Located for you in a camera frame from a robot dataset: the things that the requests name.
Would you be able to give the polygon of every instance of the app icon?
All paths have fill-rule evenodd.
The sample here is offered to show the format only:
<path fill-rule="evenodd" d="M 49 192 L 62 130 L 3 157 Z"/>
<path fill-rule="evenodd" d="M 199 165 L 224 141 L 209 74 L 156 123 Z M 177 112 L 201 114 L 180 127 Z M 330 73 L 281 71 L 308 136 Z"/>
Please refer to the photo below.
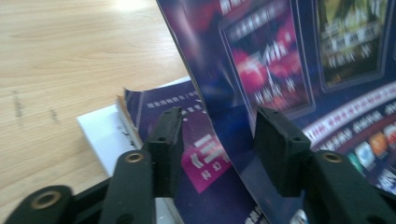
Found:
<path fill-rule="evenodd" d="M 369 139 L 370 146 L 374 154 L 379 158 L 383 159 L 387 155 L 388 140 L 383 133 L 376 133 Z"/>
<path fill-rule="evenodd" d="M 396 148 L 396 126 L 391 124 L 384 130 L 385 136 L 387 137 L 389 146 Z"/>
<path fill-rule="evenodd" d="M 363 173 L 363 167 L 361 167 L 361 164 L 359 163 L 358 157 L 356 157 L 355 154 L 352 152 L 347 155 L 349 158 L 350 162 L 352 163 L 353 166 L 362 174 Z"/>
<path fill-rule="evenodd" d="M 359 162 L 364 168 L 367 170 L 373 169 L 375 155 L 368 143 L 361 143 L 358 147 L 356 147 L 355 153 Z"/>

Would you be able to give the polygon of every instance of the magazine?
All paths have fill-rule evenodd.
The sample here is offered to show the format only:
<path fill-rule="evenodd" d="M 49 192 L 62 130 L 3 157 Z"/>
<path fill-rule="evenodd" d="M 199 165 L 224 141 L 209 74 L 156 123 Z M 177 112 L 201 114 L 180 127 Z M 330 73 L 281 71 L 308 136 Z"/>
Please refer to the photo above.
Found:
<path fill-rule="evenodd" d="M 182 108 L 182 172 L 175 206 L 185 223 L 268 223 L 217 138 L 190 80 L 148 91 L 125 90 L 125 104 L 143 142 L 161 113 Z"/>
<path fill-rule="evenodd" d="M 277 196 L 253 150 L 257 106 L 396 193 L 395 1 L 157 1 L 219 141 L 271 223 L 289 223 L 302 200 Z"/>

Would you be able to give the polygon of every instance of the pink printed graphic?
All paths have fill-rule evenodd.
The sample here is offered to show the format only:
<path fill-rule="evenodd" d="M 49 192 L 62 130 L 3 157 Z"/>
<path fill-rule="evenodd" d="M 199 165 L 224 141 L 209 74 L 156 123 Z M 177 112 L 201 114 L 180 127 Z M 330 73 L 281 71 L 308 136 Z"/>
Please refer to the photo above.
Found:
<path fill-rule="evenodd" d="M 231 163 L 215 134 L 207 134 L 193 144 L 185 144 L 182 167 L 198 193 L 215 182 Z"/>

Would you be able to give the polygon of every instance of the printed brochure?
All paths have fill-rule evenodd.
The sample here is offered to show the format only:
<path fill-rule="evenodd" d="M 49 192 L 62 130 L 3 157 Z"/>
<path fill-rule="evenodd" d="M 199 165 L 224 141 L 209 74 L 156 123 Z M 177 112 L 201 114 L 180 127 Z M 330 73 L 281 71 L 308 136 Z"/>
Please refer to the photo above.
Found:
<path fill-rule="evenodd" d="M 234 168 L 271 223 L 301 214 L 253 150 L 256 108 L 396 193 L 394 0 L 157 0 Z"/>

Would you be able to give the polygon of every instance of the wooden table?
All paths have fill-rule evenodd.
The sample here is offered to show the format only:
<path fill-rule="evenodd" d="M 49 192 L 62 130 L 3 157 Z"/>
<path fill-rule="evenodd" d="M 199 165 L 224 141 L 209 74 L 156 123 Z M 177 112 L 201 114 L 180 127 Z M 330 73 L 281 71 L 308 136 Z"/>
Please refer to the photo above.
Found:
<path fill-rule="evenodd" d="M 1 0 L 0 223 L 37 189 L 106 178 L 77 116 L 185 75 L 155 0 Z"/>

